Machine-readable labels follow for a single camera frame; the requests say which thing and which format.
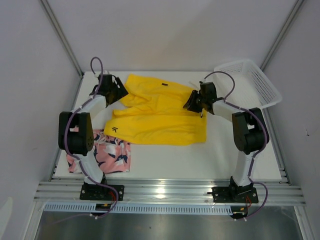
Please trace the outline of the aluminium corner post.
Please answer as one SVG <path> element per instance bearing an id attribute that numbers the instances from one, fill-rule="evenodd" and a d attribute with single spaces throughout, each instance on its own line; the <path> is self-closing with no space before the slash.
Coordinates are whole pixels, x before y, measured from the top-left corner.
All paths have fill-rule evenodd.
<path id="1" fill-rule="evenodd" d="M 63 28 L 61 27 L 50 3 L 48 0 L 39 0 L 38 1 L 40 6 L 42 7 L 46 17 L 48 18 L 49 23 L 51 24 L 58 40 L 60 41 L 62 48 L 64 49 L 67 57 L 69 58 L 71 64 L 73 65 L 75 71 L 77 74 L 82 77 L 84 75 L 84 71 L 82 70 L 75 54 L 74 51 L 66 38 L 66 35 L 63 31 Z"/>
<path id="2" fill-rule="evenodd" d="M 291 8 L 289 14 L 285 18 L 284 23 L 282 24 L 278 34 L 276 35 L 274 41 L 272 42 L 269 50 L 267 51 L 266 56 L 264 57 L 260 69 L 264 72 L 268 65 L 271 63 L 273 57 L 276 55 L 277 51 L 279 50 L 281 44 L 285 40 L 286 36 L 288 35 L 290 29 L 294 25 L 296 19 L 298 18 L 301 10 L 303 9 L 307 0 L 296 0 L 294 2 L 293 7 Z"/>

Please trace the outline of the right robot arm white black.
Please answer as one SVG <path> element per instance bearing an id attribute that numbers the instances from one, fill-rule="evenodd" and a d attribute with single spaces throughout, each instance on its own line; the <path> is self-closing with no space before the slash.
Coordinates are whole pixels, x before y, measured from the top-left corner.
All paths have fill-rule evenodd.
<path id="1" fill-rule="evenodd" d="M 230 177 L 228 196 L 239 202 L 253 190 L 251 173 L 255 158 L 270 140 L 262 111 L 257 107 L 246 109 L 218 97 L 213 82 L 201 81 L 199 86 L 183 107 L 195 113 L 206 111 L 232 123 L 233 141 L 239 153 L 235 172 Z"/>

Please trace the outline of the right aluminium corner post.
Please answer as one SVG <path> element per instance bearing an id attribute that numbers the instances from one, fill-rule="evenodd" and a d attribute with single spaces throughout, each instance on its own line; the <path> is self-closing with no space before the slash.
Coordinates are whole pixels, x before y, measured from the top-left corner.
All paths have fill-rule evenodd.
<path id="1" fill-rule="evenodd" d="M 298 18 L 301 10 L 303 9 L 307 0 L 296 0 L 294 2 L 293 7 L 291 8 L 289 14 L 285 18 L 284 23 L 282 24 L 278 34 L 276 35 L 274 41 L 272 42 L 269 50 L 267 51 L 266 56 L 264 57 L 260 69 L 264 72 L 268 65 L 271 63 L 273 57 L 276 55 L 277 51 L 279 50 L 281 44 L 285 40 L 286 36 L 288 35 L 290 29 L 294 25 L 296 19 Z"/>

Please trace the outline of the aluminium mounting rail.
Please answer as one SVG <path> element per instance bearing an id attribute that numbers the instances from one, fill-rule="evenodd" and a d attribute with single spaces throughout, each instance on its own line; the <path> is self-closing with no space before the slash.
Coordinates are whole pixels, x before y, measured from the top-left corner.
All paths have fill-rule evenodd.
<path id="1" fill-rule="evenodd" d="M 209 194 L 213 187 L 226 187 L 227 180 L 171 180 L 109 178 L 109 185 L 123 185 L 123 203 L 205 205 L 213 201 Z M 54 178 L 38 184 L 35 202 L 79 202 L 82 179 Z M 267 182 L 267 188 L 255 185 L 260 203 L 267 197 L 267 206 L 305 206 L 301 187 L 287 182 Z"/>

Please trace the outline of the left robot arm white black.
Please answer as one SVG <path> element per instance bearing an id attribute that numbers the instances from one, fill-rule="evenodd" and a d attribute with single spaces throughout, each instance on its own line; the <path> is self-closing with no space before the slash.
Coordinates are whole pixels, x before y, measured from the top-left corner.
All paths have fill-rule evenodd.
<path id="1" fill-rule="evenodd" d="M 109 188 L 102 184 L 103 171 L 94 156 L 92 120 L 109 105 L 119 101 L 128 91 L 120 78 L 113 74 L 100 74 L 87 100 L 72 111 L 63 111 L 58 119 L 58 146 L 75 158 L 84 182 L 93 185 L 91 194 L 97 200 L 108 196 Z"/>

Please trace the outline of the left aluminium corner post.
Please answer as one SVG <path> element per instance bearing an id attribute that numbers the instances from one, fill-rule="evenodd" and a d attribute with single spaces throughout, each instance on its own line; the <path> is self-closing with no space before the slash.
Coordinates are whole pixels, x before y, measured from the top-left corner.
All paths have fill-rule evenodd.
<path id="1" fill-rule="evenodd" d="M 63 28 L 61 27 L 50 3 L 48 0 L 39 0 L 38 1 L 40 6 L 42 7 L 46 17 L 48 18 L 49 23 L 51 24 L 58 40 L 60 41 L 62 48 L 64 49 L 67 57 L 69 58 L 71 64 L 73 65 L 75 71 L 77 74 L 82 77 L 84 75 L 84 71 L 82 70 L 75 54 L 74 51 L 66 38 L 66 35 L 63 31 Z"/>

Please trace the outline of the white perforated plastic basket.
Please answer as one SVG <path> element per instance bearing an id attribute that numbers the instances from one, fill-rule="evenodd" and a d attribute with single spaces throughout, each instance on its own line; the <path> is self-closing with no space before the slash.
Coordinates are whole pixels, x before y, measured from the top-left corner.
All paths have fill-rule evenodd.
<path id="1" fill-rule="evenodd" d="M 262 70 L 249 59 L 217 66 L 211 76 L 218 95 L 245 109 L 265 109 L 282 101 L 280 92 Z"/>

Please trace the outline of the yellow shorts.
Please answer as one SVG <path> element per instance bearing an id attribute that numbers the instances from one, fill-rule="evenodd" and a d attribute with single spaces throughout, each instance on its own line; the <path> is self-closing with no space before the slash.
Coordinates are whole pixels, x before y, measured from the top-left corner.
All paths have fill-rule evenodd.
<path id="1" fill-rule="evenodd" d="M 207 139 L 207 116 L 184 108 L 193 88 L 150 76 L 130 74 L 104 134 L 137 145 L 187 146 Z"/>

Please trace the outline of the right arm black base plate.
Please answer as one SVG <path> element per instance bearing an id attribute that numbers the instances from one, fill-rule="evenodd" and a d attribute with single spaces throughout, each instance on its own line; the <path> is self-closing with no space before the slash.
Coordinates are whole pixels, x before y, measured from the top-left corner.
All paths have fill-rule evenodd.
<path id="1" fill-rule="evenodd" d="M 214 203 L 245 204 L 259 202 L 257 190 L 252 185 L 246 187 L 216 186 L 207 192 L 211 195 Z"/>

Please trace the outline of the pink whale print shorts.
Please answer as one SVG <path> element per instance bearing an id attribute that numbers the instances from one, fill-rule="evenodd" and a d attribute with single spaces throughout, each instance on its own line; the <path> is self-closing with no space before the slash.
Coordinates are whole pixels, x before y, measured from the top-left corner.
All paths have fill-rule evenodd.
<path id="1" fill-rule="evenodd" d="M 95 162 L 105 174 L 126 173 L 131 167 L 131 145 L 122 139 L 93 130 Z"/>

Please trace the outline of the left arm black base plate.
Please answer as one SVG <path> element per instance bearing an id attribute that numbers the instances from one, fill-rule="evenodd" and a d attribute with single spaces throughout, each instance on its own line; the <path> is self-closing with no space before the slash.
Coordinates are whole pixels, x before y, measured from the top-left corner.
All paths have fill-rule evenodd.
<path id="1" fill-rule="evenodd" d="M 123 201 L 125 186 L 110 185 L 118 193 L 118 201 Z M 96 184 L 84 183 L 81 187 L 79 199 L 83 201 L 111 201 L 116 197 L 114 190 Z"/>

